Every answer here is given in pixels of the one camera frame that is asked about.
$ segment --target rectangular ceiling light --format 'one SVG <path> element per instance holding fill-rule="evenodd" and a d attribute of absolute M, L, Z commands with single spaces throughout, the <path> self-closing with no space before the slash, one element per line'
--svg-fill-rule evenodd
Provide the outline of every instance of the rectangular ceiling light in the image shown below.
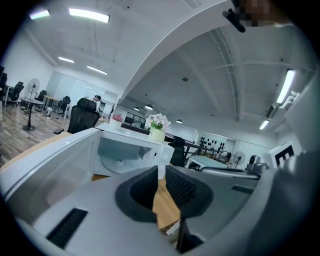
<path fill-rule="evenodd" d="M 65 62 L 71 62 L 71 63 L 75 63 L 73 60 L 71 59 L 67 59 L 67 58 L 61 58 L 61 57 L 58 57 L 59 60 L 62 60 L 62 61 L 65 61 Z"/>
<path fill-rule="evenodd" d="M 101 13 L 89 11 L 89 10 L 81 10 L 81 9 L 71 9 L 69 8 L 69 13 L 72 16 L 80 16 L 80 17 L 85 17 L 89 19 L 94 19 L 97 21 L 105 22 L 108 23 L 110 16 L 109 15 L 104 15 Z"/>
<path fill-rule="evenodd" d="M 267 124 L 269 124 L 269 121 L 268 120 L 265 120 L 264 122 L 263 122 L 263 124 L 260 126 L 260 130 L 263 130 L 265 127 L 266 127 L 266 125 Z"/>
<path fill-rule="evenodd" d="M 92 67 L 92 66 L 87 66 L 87 67 L 88 67 L 89 69 L 91 69 L 91 70 L 98 71 L 98 72 L 100 72 L 100 73 L 102 73 L 102 74 L 108 75 L 108 73 L 103 72 L 103 71 L 101 71 L 101 70 L 99 70 L 99 69 L 96 69 L 96 68 L 94 68 L 94 67 Z"/>
<path fill-rule="evenodd" d="M 42 18 L 42 17 L 46 17 L 46 16 L 50 16 L 48 10 L 43 10 L 37 13 L 33 13 L 30 14 L 30 18 L 31 20 L 37 19 L 37 18 Z"/>
<path fill-rule="evenodd" d="M 282 89 L 281 89 L 281 92 L 280 92 L 280 95 L 278 97 L 278 99 L 276 100 L 276 103 L 282 103 L 287 95 L 287 92 L 289 91 L 289 88 L 295 78 L 295 74 L 296 74 L 296 71 L 295 70 L 292 70 L 292 69 L 289 69 L 287 72 L 286 72 L 286 75 L 285 75 L 285 80 L 284 80 L 284 83 L 283 83 L 283 86 L 282 86 Z"/>

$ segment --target desk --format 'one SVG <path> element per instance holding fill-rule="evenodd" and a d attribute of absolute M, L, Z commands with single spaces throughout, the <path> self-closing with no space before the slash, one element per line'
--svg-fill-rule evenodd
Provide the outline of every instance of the desk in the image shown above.
<path fill-rule="evenodd" d="M 52 103 L 54 102 L 54 101 L 56 101 L 56 99 L 54 98 L 54 97 L 50 97 L 50 96 L 47 96 L 47 95 L 45 95 L 44 96 L 46 99 L 45 99 L 45 103 L 44 103 L 44 110 L 46 110 L 46 105 L 47 105 L 47 101 L 48 101 L 48 99 L 49 99 L 49 107 L 50 108 L 52 108 Z"/>
<path fill-rule="evenodd" d="M 66 115 L 67 115 L 67 111 L 69 110 L 69 108 L 71 107 L 73 107 L 74 105 L 72 105 L 72 104 L 67 104 L 66 105 L 66 109 L 65 109 L 65 111 L 64 111 L 64 119 L 66 119 Z"/>
<path fill-rule="evenodd" d="M 6 93 L 5 93 L 4 106 L 7 105 L 7 99 L 8 99 L 9 90 L 10 90 L 10 89 L 14 89 L 15 86 L 11 86 L 11 85 L 7 85 L 7 84 L 6 84 L 5 87 L 6 87 Z"/>
<path fill-rule="evenodd" d="M 37 105 L 42 105 L 43 102 L 42 101 L 39 101 L 39 100 L 36 100 L 36 99 L 33 99 L 33 98 L 27 98 L 27 97 L 22 97 L 20 98 L 20 100 L 24 101 L 24 102 L 28 102 L 30 103 L 30 112 L 29 112 L 29 120 L 28 120 L 28 124 L 27 125 L 24 125 L 22 127 L 23 130 L 25 131 L 34 131 L 36 129 L 36 127 L 34 127 L 33 125 L 31 125 L 31 112 L 32 112 L 32 107 L 34 106 L 34 104 L 37 104 Z"/>
<path fill-rule="evenodd" d="M 6 164 L 4 164 L 0 168 L 0 171 L 6 169 L 8 166 L 13 164 L 14 162 L 20 160 L 21 158 L 24 158 L 25 156 L 31 154 L 32 152 L 38 149 L 41 149 L 42 147 L 50 143 L 53 143 L 62 138 L 65 138 L 69 135 L 71 134 L 68 132 L 63 132 L 59 135 L 49 138 L 29 148 L 28 150 L 22 152 L 21 154 L 17 155 L 16 157 L 8 161 Z M 94 174 L 91 180 L 96 181 L 104 178 L 106 178 L 106 176 Z M 178 209 L 171 195 L 167 191 L 165 178 L 166 177 L 158 181 L 158 190 L 155 193 L 155 196 L 153 199 L 153 208 L 152 208 L 152 211 L 157 214 L 157 217 L 156 217 L 157 225 L 160 230 L 172 226 L 174 223 L 176 223 L 180 219 L 180 210 Z"/>
<path fill-rule="evenodd" d="M 185 168 L 189 168 L 190 164 L 194 162 L 202 167 L 219 167 L 219 168 L 227 168 L 227 166 L 221 162 L 213 160 L 207 156 L 200 156 L 200 155 L 191 155 L 189 157 L 188 162 L 186 163 Z"/>

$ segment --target chair backrest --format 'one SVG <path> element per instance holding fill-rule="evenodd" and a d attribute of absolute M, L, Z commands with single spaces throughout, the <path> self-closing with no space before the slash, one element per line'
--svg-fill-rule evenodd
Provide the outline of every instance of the chair backrest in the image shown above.
<path fill-rule="evenodd" d="M 61 103 L 60 109 L 65 110 L 67 108 L 67 105 L 70 104 L 70 102 L 71 102 L 70 97 L 69 96 L 65 96 L 62 99 L 62 103 Z"/>
<path fill-rule="evenodd" d="M 6 82 L 7 82 L 7 74 L 6 73 L 2 73 L 1 79 L 0 79 L 0 88 L 4 89 L 6 86 Z"/>
<path fill-rule="evenodd" d="M 185 167 L 185 140 L 174 136 L 174 141 L 169 143 L 169 146 L 174 148 L 170 163 L 174 166 Z"/>
<path fill-rule="evenodd" d="M 97 104 L 87 98 L 81 98 L 72 107 L 68 133 L 75 134 L 95 127 L 100 115 L 96 112 Z"/>
<path fill-rule="evenodd" d="M 42 90 L 42 91 L 40 91 L 39 96 L 37 98 L 34 98 L 34 99 L 36 99 L 37 101 L 41 101 L 42 102 L 44 100 L 44 97 L 45 97 L 46 94 L 47 94 L 47 91 Z"/>
<path fill-rule="evenodd" d="M 15 102 L 19 99 L 19 94 L 21 93 L 23 88 L 25 88 L 25 87 L 21 84 L 15 85 L 13 92 L 10 94 L 11 101 Z"/>

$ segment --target flower pot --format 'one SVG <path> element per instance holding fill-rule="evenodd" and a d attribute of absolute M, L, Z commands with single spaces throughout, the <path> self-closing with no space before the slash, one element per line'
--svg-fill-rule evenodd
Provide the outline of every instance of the flower pot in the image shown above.
<path fill-rule="evenodd" d="M 110 128 L 117 130 L 117 129 L 120 129 L 122 122 L 116 121 L 114 119 L 110 119 L 109 125 L 110 125 Z"/>
<path fill-rule="evenodd" d="M 157 142 L 164 142 L 165 141 L 166 133 L 162 130 L 157 130 L 155 128 L 150 128 L 149 138 L 157 141 Z"/>

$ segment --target white ceiling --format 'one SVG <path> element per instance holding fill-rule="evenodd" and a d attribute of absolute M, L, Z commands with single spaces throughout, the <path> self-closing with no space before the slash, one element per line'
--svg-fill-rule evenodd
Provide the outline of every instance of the white ceiling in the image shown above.
<path fill-rule="evenodd" d="M 209 0 L 52 0 L 37 7 L 50 17 L 27 20 L 25 28 L 51 63 L 100 76 L 121 94 L 144 59 L 180 18 Z M 70 16 L 69 8 L 110 15 L 109 23 Z M 71 59 L 63 62 L 58 56 Z M 87 65 L 108 73 L 95 73 Z"/>
<path fill-rule="evenodd" d="M 215 120 L 238 120 L 258 129 L 277 100 L 288 68 L 297 70 L 291 89 L 298 92 L 316 68 L 315 57 L 297 28 L 248 27 L 239 33 L 226 25 L 165 57 L 121 104 L 131 109 L 151 104 L 174 118 L 214 115 Z M 267 130 L 274 131 L 285 121 L 285 110 L 279 112 Z"/>

